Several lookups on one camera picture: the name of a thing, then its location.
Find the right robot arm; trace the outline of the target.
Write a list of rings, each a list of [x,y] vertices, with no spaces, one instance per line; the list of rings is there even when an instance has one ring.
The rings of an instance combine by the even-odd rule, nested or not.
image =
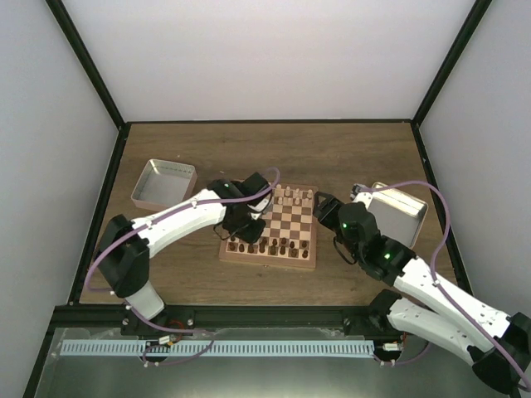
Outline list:
[[[501,394],[529,391],[528,316],[490,307],[440,276],[433,263],[382,234],[362,201],[343,203],[317,192],[313,214],[334,232],[334,247],[346,262],[389,285],[368,314],[374,332],[395,329],[444,348]]]

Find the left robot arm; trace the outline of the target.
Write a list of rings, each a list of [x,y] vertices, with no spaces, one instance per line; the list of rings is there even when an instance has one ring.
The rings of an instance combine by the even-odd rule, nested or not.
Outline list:
[[[258,172],[242,182],[217,179],[186,201],[150,216],[113,217],[100,237],[85,287],[90,287],[93,273],[99,270],[110,293],[131,307],[144,329],[153,335],[163,333],[170,316],[149,280],[150,260],[167,246],[209,226],[220,226],[230,237],[256,243],[266,226],[262,215],[275,185]]]

